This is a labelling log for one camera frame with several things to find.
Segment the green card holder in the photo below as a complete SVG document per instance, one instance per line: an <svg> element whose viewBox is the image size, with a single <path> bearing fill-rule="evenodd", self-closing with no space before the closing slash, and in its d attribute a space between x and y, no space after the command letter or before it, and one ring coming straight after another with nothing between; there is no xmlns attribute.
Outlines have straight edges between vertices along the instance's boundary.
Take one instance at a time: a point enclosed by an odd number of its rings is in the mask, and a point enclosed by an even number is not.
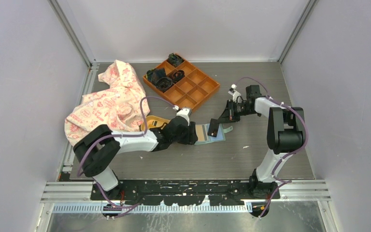
<svg viewBox="0 0 371 232"><path fill-rule="evenodd" d="M223 125L220 124L216 136L208 135L208 129L209 124L196 125L196 134L198 139L195 142L195 145L203 145L225 141L226 140L225 134L231 132L233 130L233 127L230 126L228 128L224 128Z"/></svg>

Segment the orange credit card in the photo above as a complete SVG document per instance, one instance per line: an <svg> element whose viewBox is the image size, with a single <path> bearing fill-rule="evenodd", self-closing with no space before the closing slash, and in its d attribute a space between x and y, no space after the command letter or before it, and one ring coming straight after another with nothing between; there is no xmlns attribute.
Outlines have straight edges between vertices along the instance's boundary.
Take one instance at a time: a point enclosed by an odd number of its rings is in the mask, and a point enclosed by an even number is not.
<svg viewBox="0 0 371 232"><path fill-rule="evenodd" d="M209 141L208 135L207 135L207 127L206 124L198 124L195 126L195 131L197 135L197 142L199 143L205 143Z"/></svg>

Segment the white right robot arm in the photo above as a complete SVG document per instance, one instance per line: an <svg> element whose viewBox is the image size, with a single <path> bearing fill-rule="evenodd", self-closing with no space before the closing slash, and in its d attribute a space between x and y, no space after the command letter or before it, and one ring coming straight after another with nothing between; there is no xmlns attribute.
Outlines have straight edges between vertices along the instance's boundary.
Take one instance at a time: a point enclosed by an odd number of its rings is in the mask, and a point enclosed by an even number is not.
<svg viewBox="0 0 371 232"><path fill-rule="evenodd" d="M262 198L274 192L279 180L277 175L285 162L304 149L307 143L303 109L277 102L263 96L258 85L246 87L246 99L241 97L236 85L228 93L232 96L217 119L218 123L235 123L242 116L258 115L268 119L268 151L261 164L254 169L248 182L248 192L254 198Z"/></svg>

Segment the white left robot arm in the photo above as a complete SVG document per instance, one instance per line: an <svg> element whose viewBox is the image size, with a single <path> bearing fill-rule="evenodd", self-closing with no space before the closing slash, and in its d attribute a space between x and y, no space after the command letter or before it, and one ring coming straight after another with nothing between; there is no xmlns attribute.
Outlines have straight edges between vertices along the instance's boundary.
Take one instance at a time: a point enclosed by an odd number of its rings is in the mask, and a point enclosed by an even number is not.
<svg viewBox="0 0 371 232"><path fill-rule="evenodd" d="M157 152L173 143L194 145L198 140L196 124L176 116L164 127L144 132L117 132L103 124L95 128L76 145L73 151L79 160L78 175L93 178L109 199L117 199L122 192L117 175L110 168L118 154L128 152Z"/></svg>

